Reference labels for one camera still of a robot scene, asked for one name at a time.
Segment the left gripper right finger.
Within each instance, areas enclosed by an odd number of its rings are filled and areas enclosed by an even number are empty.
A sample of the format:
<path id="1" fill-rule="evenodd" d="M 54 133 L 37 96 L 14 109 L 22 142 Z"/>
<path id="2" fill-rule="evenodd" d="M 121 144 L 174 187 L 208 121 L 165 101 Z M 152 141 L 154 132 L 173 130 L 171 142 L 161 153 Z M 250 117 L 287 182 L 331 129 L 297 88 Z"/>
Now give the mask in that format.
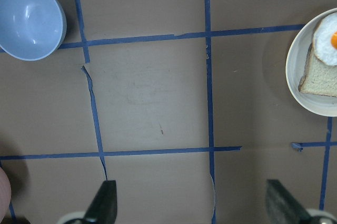
<path id="1" fill-rule="evenodd" d="M 267 179 L 266 212 L 270 223 L 310 223 L 311 216 L 279 180 Z"/>

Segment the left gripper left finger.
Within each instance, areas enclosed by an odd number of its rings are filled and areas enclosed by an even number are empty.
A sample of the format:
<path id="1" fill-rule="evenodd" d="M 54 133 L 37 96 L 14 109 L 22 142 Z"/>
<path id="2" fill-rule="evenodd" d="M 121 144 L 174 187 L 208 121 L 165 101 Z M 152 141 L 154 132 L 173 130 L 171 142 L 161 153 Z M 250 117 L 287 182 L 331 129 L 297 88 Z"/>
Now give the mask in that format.
<path id="1" fill-rule="evenodd" d="M 115 222 L 116 217 L 116 181 L 106 180 L 101 184 L 83 219 L 85 222 Z"/>

